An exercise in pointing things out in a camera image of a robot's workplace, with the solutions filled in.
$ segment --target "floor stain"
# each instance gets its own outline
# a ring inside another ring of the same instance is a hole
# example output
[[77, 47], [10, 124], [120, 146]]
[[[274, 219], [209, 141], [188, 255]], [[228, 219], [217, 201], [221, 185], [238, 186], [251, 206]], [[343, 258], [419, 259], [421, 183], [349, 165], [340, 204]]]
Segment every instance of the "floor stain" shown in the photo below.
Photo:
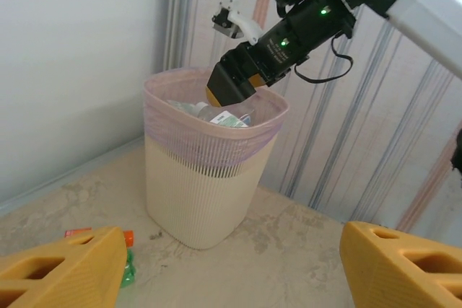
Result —
[[266, 230], [268, 233], [273, 237], [275, 243], [276, 243], [276, 248], [279, 250], [282, 250], [284, 246], [282, 245], [281, 238], [279, 237], [279, 221], [281, 220], [281, 215], [279, 214], [273, 221], [269, 222], [266, 225]]
[[152, 234], [151, 236], [149, 236], [149, 239], [154, 241], [155, 239], [159, 239], [160, 237], [162, 237], [162, 231], [159, 231], [157, 234]]
[[302, 242], [306, 242], [306, 231], [297, 231], [297, 236], [302, 240]]
[[269, 236], [261, 230], [257, 230], [257, 232], [252, 236], [252, 240], [255, 242], [253, 249], [257, 254], [263, 254], [268, 249], [271, 241]]
[[328, 220], [327, 217], [322, 214], [307, 216], [306, 207], [296, 204], [287, 207], [285, 212], [291, 216], [293, 220], [297, 220], [305, 226], [320, 230], [324, 229], [324, 223]]
[[73, 193], [79, 193], [81, 190], [84, 190], [84, 187], [82, 186], [82, 184], [80, 184], [78, 182], [78, 183], [65, 184], [65, 185], [63, 185], [63, 187], [61, 189], [68, 190], [68, 191], [71, 191]]
[[318, 259], [321, 263], [325, 263], [330, 270], [336, 269], [340, 264], [339, 249], [330, 247], [325, 252], [319, 254]]

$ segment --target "trash inside bin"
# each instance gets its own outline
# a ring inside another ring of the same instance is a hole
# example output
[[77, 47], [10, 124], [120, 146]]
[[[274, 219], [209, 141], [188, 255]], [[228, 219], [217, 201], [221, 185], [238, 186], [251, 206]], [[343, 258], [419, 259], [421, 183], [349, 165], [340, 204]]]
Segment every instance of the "trash inside bin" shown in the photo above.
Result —
[[[244, 219], [289, 109], [283, 97], [258, 88], [246, 100], [252, 126], [230, 128], [168, 102], [206, 102], [211, 72], [175, 69], [144, 84], [147, 210], [166, 232], [195, 249], [220, 243]], [[239, 115], [238, 108], [226, 110]]]
[[182, 110], [183, 112], [193, 115], [196, 118], [206, 120], [207, 122], [218, 124], [219, 126], [228, 126], [230, 128], [247, 128], [251, 126], [252, 110], [245, 109], [243, 115], [233, 115], [223, 108], [212, 107], [206, 102], [198, 102], [190, 104], [188, 102], [178, 102], [173, 100], [167, 101], [173, 107]]

